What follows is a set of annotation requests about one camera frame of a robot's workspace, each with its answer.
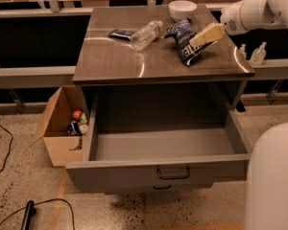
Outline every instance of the clear plastic bottle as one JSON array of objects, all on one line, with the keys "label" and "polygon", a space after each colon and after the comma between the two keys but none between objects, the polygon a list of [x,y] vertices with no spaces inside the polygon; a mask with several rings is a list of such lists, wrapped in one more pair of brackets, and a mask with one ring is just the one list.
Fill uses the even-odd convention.
[{"label": "clear plastic bottle", "polygon": [[261,65],[263,60],[265,59],[265,56],[267,54],[265,47],[267,45],[267,42],[262,42],[259,48],[254,49],[252,52],[252,56],[250,58],[250,62],[255,65]]},{"label": "clear plastic bottle", "polygon": [[152,41],[158,38],[162,30],[162,22],[153,20],[132,35],[132,47],[136,51],[142,51]]},{"label": "clear plastic bottle", "polygon": [[243,43],[239,49],[244,58],[247,58],[246,46],[247,45]]}]

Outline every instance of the drawer handle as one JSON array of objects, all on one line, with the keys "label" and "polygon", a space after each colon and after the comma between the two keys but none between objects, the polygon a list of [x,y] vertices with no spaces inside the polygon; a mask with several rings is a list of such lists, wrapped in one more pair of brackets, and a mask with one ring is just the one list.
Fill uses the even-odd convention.
[{"label": "drawer handle", "polygon": [[155,190],[166,190],[166,189],[170,189],[172,187],[172,185],[166,186],[166,187],[156,187],[154,186]]},{"label": "drawer handle", "polygon": [[157,169],[156,172],[157,172],[157,176],[161,180],[182,180],[182,179],[189,178],[190,175],[191,175],[189,167],[186,168],[186,174],[185,175],[181,175],[181,176],[164,176],[164,175],[161,174],[161,170],[160,169]]}]

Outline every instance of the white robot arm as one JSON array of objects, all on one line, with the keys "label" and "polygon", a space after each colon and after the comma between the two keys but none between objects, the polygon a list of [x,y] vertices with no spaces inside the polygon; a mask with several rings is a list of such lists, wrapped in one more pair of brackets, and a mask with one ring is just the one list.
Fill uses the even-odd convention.
[{"label": "white robot arm", "polygon": [[288,29],[288,0],[242,0],[221,9],[221,23],[229,35],[254,29]]}]

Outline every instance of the concrete floor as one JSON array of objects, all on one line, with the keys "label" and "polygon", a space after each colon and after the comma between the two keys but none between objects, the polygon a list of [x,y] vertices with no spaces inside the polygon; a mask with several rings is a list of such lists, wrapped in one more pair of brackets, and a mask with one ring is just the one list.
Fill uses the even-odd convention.
[{"label": "concrete floor", "polygon": [[[244,104],[247,111],[237,112],[237,116],[252,146],[265,130],[288,122],[288,100],[269,105],[246,99]],[[133,195],[77,190],[64,168],[52,167],[42,140],[30,146],[42,109],[43,105],[30,105],[18,115],[14,106],[0,105],[0,124],[13,135],[10,157],[0,173],[0,222],[29,200],[38,203],[58,197],[72,205],[77,230],[159,229],[242,221],[245,182]],[[0,128],[0,168],[10,140]],[[20,229],[23,214],[13,215],[0,229]],[[71,212],[62,201],[37,205],[31,229],[72,229]]]}]

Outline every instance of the red apple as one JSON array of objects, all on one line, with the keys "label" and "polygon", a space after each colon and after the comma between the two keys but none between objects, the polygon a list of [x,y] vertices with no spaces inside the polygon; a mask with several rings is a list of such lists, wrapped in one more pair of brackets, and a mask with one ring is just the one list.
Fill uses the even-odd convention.
[{"label": "red apple", "polygon": [[83,113],[82,113],[81,110],[75,110],[75,111],[73,111],[73,113],[72,113],[72,118],[73,118],[73,120],[79,122],[79,121],[81,120],[81,115],[82,115],[82,114],[83,114]]}]

